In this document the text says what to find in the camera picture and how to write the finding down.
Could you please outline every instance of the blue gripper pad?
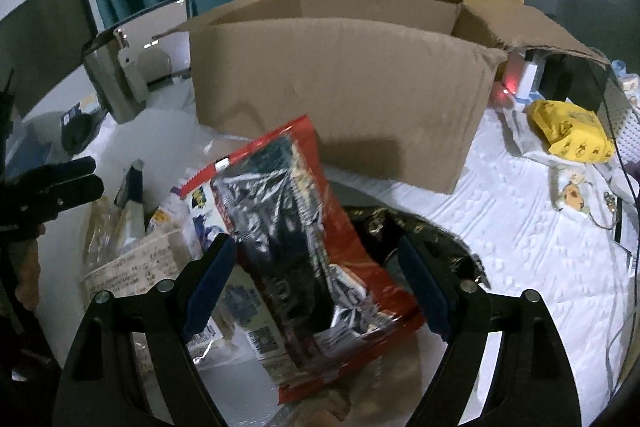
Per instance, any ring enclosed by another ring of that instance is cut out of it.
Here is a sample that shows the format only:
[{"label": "blue gripper pad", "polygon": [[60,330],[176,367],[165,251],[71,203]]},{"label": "blue gripper pad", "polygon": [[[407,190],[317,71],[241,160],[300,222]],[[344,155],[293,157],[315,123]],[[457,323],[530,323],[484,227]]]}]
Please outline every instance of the blue gripper pad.
[{"label": "blue gripper pad", "polygon": [[185,342],[190,341],[193,335],[202,332],[207,326],[211,312],[235,264],[236,243],[227,237],[187,301],[186,318],[182,327]]},{"label": "blue gripper pad", "polygon": [[402,237],[398,244],[398,261],[418,301],[420,311],[427,319],[429,329],[447,342],[453,333],[453,325],[449,317],[456,308],[456,303],[450,302],[444,295],[426,261],[407,237]]}]

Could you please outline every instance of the red snack bag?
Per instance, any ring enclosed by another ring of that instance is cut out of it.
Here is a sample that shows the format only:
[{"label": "red snack bag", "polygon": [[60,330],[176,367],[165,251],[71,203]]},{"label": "red snack bag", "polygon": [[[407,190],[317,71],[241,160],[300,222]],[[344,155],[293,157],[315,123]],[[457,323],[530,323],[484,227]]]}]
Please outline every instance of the red snack bag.
[{"label": "red snack bag", "polygon": [[[200,172],[181,195],[204,184],[282,336],[263,327],[248,338],[262,355],[284,339],[293,362],[285,365],[295,367],[274,377],[282,403],[364,367],[423,324],[413,296],[364,250],[324,177],[306,116]],[[273,377],[268,357],[261,362]]]}]

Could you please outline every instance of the screw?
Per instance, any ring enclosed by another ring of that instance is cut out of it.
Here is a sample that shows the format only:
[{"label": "screw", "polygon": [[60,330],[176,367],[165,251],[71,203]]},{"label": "screw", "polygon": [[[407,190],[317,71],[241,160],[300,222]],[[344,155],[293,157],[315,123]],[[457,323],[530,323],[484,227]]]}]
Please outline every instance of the screw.
[{"label": "screw", "polygon": [[107,302],[109,299],[111,298],[111,294],[109,292],[106,291],[101,291],[98,292],[94,299],[98,304],[104,304],[105,302]]},{"label": "screw", "polygon": [[475,291],[478,289],[478,285],[473,281],[465,279],[463,281],[460,281],[460,289],[466,293],[475,293]]},{"label": "screw", "polygon": [[171,279],[162,279],[157,285],[160,293],[170,292],[174,288],[174,282]]},{"label": "screw", "polygon": [[535,290],[526,290],[524,296],[529,302],[539,302],[542,297]]}]

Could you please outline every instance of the black clamp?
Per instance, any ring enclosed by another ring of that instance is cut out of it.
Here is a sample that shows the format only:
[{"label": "black clamp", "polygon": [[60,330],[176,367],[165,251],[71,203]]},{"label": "black clamp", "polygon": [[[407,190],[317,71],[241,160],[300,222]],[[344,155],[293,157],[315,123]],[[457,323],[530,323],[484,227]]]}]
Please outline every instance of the black clamp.
[{"label": "black clamp", "polygon": [[[488,399],[482,414],[465,425],[580,426],[574,377],[540,294],[526,290],[519,298],[491,295],[474,280],[460,279],[452,269],[453,257],[430,253],[441,233],[405,231],[392,246],[428,324],[449,344],[408,425],[458,425],[487,336],[502,331]],[[204,328],[234,261],[235,245],[221,234],[175,283],[164,280],[145,295],[119,299],[98,293],[63,370],[54,427],[166,425],[151,415],[146,403],[131,331],[146,333],[174,425],[226,426],[184,343]]]}]

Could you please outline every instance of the white package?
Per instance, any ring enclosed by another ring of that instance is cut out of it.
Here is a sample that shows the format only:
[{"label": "white package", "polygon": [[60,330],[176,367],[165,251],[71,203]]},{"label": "white package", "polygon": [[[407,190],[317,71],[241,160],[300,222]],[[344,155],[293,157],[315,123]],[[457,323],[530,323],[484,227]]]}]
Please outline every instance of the white package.
[{"label": "white package", "polygon": [[548,153],[546,144],[531,130],[526,114],[519,111],[505,110],[503,115],[507,126],[511,130],[513,141],[524,158],[529,158],[549,167],[570,166],[577,169],[581,168],[584,171],[584,164],[565,160],[560,156]]}]

